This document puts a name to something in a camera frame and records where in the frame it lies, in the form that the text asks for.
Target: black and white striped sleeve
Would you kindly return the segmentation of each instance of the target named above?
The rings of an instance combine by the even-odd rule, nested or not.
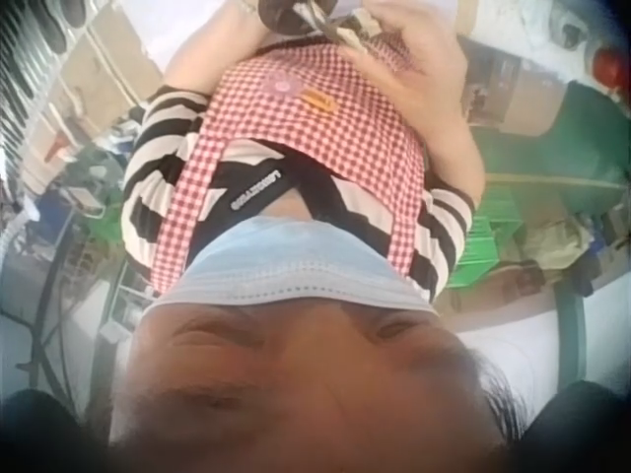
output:
[[[410,277],[428,301],[445,288],[462,257],[474,209],[466,194],[445,183],[424,191]]]
[[[128,260],[147,278],[162,221],[197,141],[209,100],[163,87],[145,113],[125,172],[121,226]]]

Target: red checkered apron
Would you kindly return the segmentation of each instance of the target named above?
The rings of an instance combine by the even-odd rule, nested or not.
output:
[[[394,70],[407,66],[400,42],[374,42]],[[332,98],[335,111],[303,99]],[[393,215],[387,259],[407,276],[421,210],[423,158],[415,134],[332,44],[281,48],[222,79],[163,220],[152,284],[167,291],[185,269],[188,245],[217,164],[236,139],[261,139],[310,156],[371,192]]]

